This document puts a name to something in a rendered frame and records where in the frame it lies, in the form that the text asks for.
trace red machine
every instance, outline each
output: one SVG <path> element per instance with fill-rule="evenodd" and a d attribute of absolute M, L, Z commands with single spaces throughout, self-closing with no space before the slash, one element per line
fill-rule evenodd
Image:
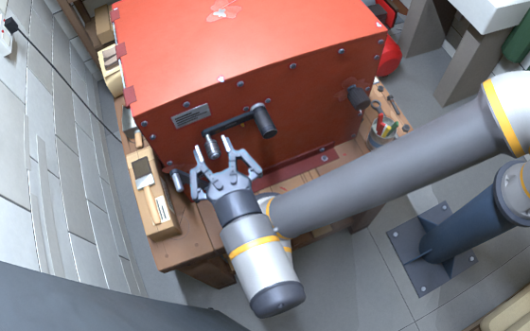
<path fill-rule="evenodd" d="M 347 90 L 369 93 L 387 31 L 361 0 L 122 0 L 112 20 L 126 104 L 165 172 L 196 165 L 214 126 L 265 174 L 353 139 L 362 117 Z M 257 103 L 273 137 L 230 121 Z"/>

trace concrete floor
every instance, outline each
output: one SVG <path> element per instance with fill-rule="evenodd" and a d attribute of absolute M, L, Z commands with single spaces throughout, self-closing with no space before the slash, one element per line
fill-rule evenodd
<path fill-rule="evenodd" d="M 382 79 L 413 127 L 467 102 L 441 108 L 433 98 L 450 60 L 445 50 L 438 49 L 403 60 L 394 74 Z M 109 149 L 113 164 L 123 168 L 123 161 L 112 156 L 121 148 Z M 216 290 L 179 272 L 157 271 L 140 218 L 137 213 L 124 215 L 151 298 L 212 307 L 255 331 L 460 331 L 530 282 L 530 228 L 513 229 L 478 246 L 474 251 L 479 263 L 421 299 L 385 232 L 443 200 L 457 211 L 487 188 L 509 160 L 495 157 L 390 201 L 369 228 L 355 235 L 338 233 L 295 252 L 294 266 L 308 298 L 297 308 L 266 320 L 253 314 L 239 284 Z M 131 188 L 121 190 L 117 179 L 116 186 L 123 210 L 135 208 L 133 196 L 122 193 Z"/>

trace tool holder cup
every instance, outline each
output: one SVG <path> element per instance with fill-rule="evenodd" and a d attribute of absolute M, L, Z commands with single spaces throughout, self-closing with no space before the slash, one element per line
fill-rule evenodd
<path fill-rule="evenodd" d="M 383 117 L 383 122 L 391 127 L 393 127 L 395 123 L 394 120 L 392 120 L 391 118 L 388 118 L 387 116 Z M 367 148 L 369 148 L 369 150 L 380 148 L 383 145 L 398 138 L 398 135 L 397 135 L 398 130 L 392 130 L 390 134 L 382 138 L 378 134 L 378 130 L 376 129 L 377 126 L 378 126 L 378 119 L 376 118 L 371 124 L 371 130 L 369 131 L 369 135 L 367 136 Z"/>

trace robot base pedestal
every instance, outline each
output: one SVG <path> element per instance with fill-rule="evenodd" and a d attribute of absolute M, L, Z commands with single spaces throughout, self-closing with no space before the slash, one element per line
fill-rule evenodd
<path fill-rule="evenodd" d="M 415 287 L 418 298 L 441 287 L 478 262 L 473 250 L 456 255 L 442 264 L 432 264 L 419 257 L 423 254 L 418 250 L 420 239 L 427 233 L 426 225 L 423 226 L 421 220 L 439 225 L 451 215 L 452 211 L 444 201 L 386 233 Z"/>

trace wooden workbench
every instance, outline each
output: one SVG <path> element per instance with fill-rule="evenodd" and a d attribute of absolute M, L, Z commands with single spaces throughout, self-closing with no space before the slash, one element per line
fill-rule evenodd
<path fill-rule="evenodd" d="M 379 92 L 378 85 L 381 85 L 381 83 L 373 86 L 370 97 L 372 100 L 378 100 L 381 103 L 386 116 L 400 122 L 397 134 L 401 137 L 406 134 L 402 127 L 405 124 L 409 124 L 408 120 L 403 113 L 396 115 L 391 104 L 387 101 L 388 91 L 384 89 L 383 92 Z M 134 142 L 129 141 L 124 132 L 122 132 L 123 105 L 123 96 L 115 100 L 115 114 L 122 147 L 124 148 L 124 154 L 127 155 L 136 151 L 136 147 Z M 376 117 L 378 117 L 378 114 L 373 109 L 368 108 L 365 110 L 359 133 L 355 139 L 329 150 L 327 153 L 332 157 L 328 159 L 327 163 L 321 163 L 320 161 L 316 161 L 318 162 L 316 163 L 312 160 L 306 160 L 302 167 L 308 165 L 315 165 L 315 167 L 302 168 L 297 173 L 280 170 L 276 174 L 268 175 L 269 181 L 271 181 L 273 176 L 278 182 L 262 188 L 257 193 L 275 192 L 284 194 L 368 153 L 369 150 L 365 141 L 367 140 L 371 123 Z M 145 140 L 144 146 L 148 145 L 149 143 Z M 172 198 L 175 215 L 181 224 L 182 234 L 160 242 L 149 240 L 150 251 L 154 257 L 157 269 L 161 272 L 179 270 L 215 288 L 223 288 L 235 284 L 234 272 L 228 263 L 228 258 L 220 239 L 222 227 L 212 204 L 206 200 L 199 203 L 190 202 L 187 196 L 175 191 L 168 175 L 163 175 L 167 183 L 167 190 Z M 356 233 L 369 226 L 382 207 L 383 205 L 302 234 L 291 241 L 292 248 L 294 250 L 300 249 L 347 228 L 351 234 Z"/>

